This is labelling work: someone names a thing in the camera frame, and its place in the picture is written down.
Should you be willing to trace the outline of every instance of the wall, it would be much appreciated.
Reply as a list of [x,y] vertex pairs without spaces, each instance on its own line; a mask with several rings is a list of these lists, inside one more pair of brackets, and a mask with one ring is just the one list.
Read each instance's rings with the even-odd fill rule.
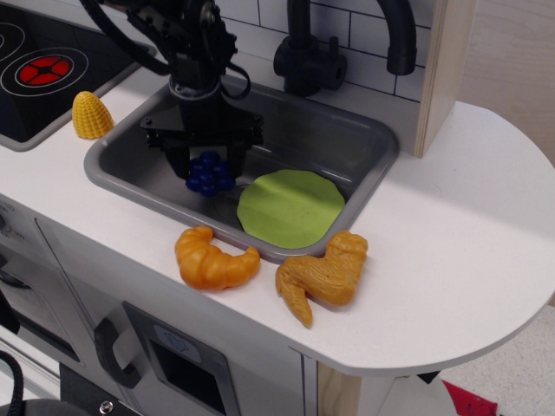
[[[218,0],[238,49],[273,60],[287,36],[287,0]],[[321,42],[331,36],[348,60],[345,81],[411,101],[420,101],[435,0],[411,0],[417,24],[417,68],[395,76],[386,69],[388,27],[376,0],[318,0],[311,3],[312,34]]]
[[480,0],[459,100],[493,110],[555,165],[555,2]]

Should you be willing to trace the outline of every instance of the yellow corn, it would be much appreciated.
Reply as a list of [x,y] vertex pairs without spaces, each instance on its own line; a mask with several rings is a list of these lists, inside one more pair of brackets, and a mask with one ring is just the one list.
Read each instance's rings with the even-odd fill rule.
[[75,132],[83,139],[98,139],[114,127],[110,112],[89,91],[82,91],[75,96],[72,114]]

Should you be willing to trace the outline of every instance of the black faucet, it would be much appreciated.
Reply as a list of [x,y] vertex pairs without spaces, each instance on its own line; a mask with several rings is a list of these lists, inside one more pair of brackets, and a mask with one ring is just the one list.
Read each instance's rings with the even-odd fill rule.
[[[377,0],[388,23],[388,71],[408,75],[415,70],[416,27],[408,0]],[[337,37],[329,50],[321,50],[310,33],[310,0],[287,0],[289,36],[277,48],[274,71],[284,78],[284,90],[303,97],[320,88],[337,90],[347,72],[347,60],[339,55]]]

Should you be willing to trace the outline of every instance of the orange croissant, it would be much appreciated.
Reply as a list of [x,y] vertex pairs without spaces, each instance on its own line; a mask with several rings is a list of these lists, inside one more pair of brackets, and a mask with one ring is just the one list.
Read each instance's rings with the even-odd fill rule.
[[200,226],[186,230],[175,244],[181,278],[195,289],[222,290],[240,286],[253,277],[260,266],[257,249],[233,257],[211,245],[213,231]]
[[367,249],[364,238],[339,231],[326,244],[323,258],[288,257],[277,268],[277,292],[284,297],[291,312],[309,327],[312,310],[306,292],[332,306],[349,304],[355,297]]

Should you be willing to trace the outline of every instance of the blue grapes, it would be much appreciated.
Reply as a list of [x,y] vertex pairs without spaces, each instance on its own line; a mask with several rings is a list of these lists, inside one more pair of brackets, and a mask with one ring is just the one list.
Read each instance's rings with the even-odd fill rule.
[[227,161],[222,160],[218,152],[206,150],[189,162],[189,178],[185,185],[191,191],[211,198],[235,187],[235,179]]

